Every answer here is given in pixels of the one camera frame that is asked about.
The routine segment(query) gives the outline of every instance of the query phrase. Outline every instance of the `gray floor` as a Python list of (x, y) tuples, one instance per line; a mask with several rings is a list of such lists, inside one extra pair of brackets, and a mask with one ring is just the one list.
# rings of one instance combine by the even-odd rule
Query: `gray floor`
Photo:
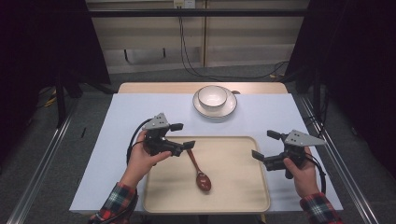
[[(252, 78), (270, 74), (273, 69), (273, 64), (257, 64), (197, 68), (196, 70), (202, 76), (230, 76), (222, 78), (223, 81), (274, 81), (270, 77)], [(150, 66), (146, 66), (146, 69), (143, 70), (132, 74), (112, 74), (113, 83), (108, 87), (116, 90), (125, 81), (211, 81), (207, 77), (192, 76), (184, 69), (149, 71), (151, 70)], [(250, 76), (250, 78), (240, 78), (243, 76)], [(286, 86), (295, 97), (302, 117), (306, 118), (308, 115), (300, 102), (301, 96), (294, 89), (294, 83), (287, 83)], [(85, 165), (91, 156), (97, 134), (99, 134), (111, 102), (111, 96), (89, 86), (82, 85), (81, 87), (84, 90), (84, 95), (80, 99), (66, 97), (68, 107), (75, 106), (75, 113), (64, 134), (64, 140), (54, 155), (49, 170), (45, 173), (44, 181), (39, 186), (39, 191), (24, 223), (84, 223), (87, 219), (79, 214), (70, 213), (68, 207), (73, 200)], [(43, 105), (47, 101), (49, 92), (40, 96), (38, 105)], [(0, 223), (7, 222), (18, 199), (35, 173), (35, 169), (54, 135), (56, 122), (56, 105), (39, 107), (28, 130), (7, 162), (3, 164), (3, 173), (0, 176), (0, 211), (2, 211)], [(309, 120), (307, 127), (312, 134), (315, 134)], [(373, 209), (378, 223), (396, 223), (396, 213), (394, 213), (396, 211), (396, 181), (373, 157), (364, 140), (351, 131), (350, 121), (332, 98), (325, 127), (348, 171), (352, 173), (362, 194), (367, 199), (369, 207)], [(361, 223), (361, 213), (356, 209), (356, 204), (344, 186), (342, 178), (332, 165), (330, 156), (325, 150), (320, 150), (319, 153), (345, 208), (340, 212), (341, 217), (345, 223)], [(256, 218), (255, 216), (211, 216), (209, 223), (257, 223)], [(306, 223), (302, 212), (272, 213), (267, 214), (266, 219), (267, 223)], [(152, 222), (197, 223), (197, 217), (154, 217)]]

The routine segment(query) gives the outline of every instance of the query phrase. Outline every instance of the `wooden spoon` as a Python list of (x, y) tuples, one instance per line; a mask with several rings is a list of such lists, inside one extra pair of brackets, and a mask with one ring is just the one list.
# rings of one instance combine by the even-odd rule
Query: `wooden spoon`
[(210, 182), (209, 176), (199, 169), (197, 161), (194, 158), (194, 154), (192, 154), (190, 149), (187, 149), (187, 153), (189, 154), (192, 164), (194, 164), (195, 170), (197, 171), (196, 183), (198, 188), (202, 191), (210, 191), (212, 183)]

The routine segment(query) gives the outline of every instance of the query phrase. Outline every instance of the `white plate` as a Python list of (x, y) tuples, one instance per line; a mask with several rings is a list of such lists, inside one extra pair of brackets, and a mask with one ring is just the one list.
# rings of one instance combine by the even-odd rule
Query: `white plate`
[(219, 110), (215, 111), (208, 111), (204, 109), (201, 104), (199, 103), (198, 99), (198, 91), (192, 97), (192, 103), (194, 104), (195, 109), (205, 117), (211, 119), (220, 119), (224, 118), (227, 115), (233, 113), (236, 108), (236, 97), (235, 95), (229, 91), (228, 89), (222, 87), (227, 92), (227, 101), (225, 102), (224, 106), (222, 106)]

